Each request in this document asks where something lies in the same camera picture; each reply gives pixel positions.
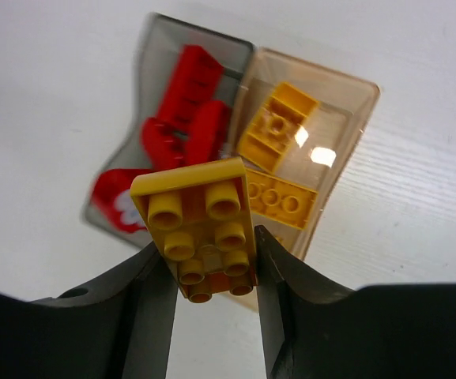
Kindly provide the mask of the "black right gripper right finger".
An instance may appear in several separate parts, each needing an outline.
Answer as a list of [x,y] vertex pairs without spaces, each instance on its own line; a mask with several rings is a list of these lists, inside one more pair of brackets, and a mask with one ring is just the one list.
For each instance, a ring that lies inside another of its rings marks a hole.
[[456,378],[456,283],[352,290],[254,235],[267,377]]

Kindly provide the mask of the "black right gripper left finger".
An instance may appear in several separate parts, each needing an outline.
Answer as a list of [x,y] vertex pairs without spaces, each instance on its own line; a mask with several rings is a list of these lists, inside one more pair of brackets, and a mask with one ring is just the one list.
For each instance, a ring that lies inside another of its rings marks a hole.
[[57,298],[0,293],[0,378],[163,378],[176,299],[152,244]]

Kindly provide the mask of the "yellow lego plate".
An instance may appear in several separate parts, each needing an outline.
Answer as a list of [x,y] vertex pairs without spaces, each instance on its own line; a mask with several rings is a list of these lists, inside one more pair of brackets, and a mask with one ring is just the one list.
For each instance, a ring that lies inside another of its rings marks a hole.
[[240,158],[139,175],[130,197],[184,298],[204,303],[254,290],[257,251]]

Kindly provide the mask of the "yellow lego brick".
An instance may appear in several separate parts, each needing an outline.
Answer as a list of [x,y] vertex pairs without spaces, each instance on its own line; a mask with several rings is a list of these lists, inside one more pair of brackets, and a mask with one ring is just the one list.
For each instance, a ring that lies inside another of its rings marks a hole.
[[248,123],[236,151],[264,171],[275,173],[300,127],[319,105],[316,98],[288,82],[281,82]]
[[246,169],[251,211],[289,227],[304,230],[318,192],[294,182]]

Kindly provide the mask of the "red lego brick from stack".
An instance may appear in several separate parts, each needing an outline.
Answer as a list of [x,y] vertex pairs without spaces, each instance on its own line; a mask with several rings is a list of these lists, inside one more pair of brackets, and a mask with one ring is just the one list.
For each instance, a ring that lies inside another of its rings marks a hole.
[[199,107],[212,99],[224,67],[199,45],[185,45],[156,117],[186,132]]

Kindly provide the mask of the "red yellow lego stack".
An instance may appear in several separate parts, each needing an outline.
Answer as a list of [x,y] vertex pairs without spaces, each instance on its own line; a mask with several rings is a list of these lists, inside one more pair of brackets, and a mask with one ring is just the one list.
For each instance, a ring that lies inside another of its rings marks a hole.
[[133,180],[143,174],[152,173],[150,169],[115,168],[102,172],[92,190],[92,202],[117,231],[133,234],[146,231],[130,196]]

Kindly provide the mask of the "red curved lego brick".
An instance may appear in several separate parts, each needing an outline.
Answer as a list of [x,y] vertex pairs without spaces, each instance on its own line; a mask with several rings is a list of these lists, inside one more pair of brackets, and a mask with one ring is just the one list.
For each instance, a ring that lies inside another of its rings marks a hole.
[[200,106],[184,145],[186,166],[219,159],[230,115],[231,109],[220,100],[210,100]]

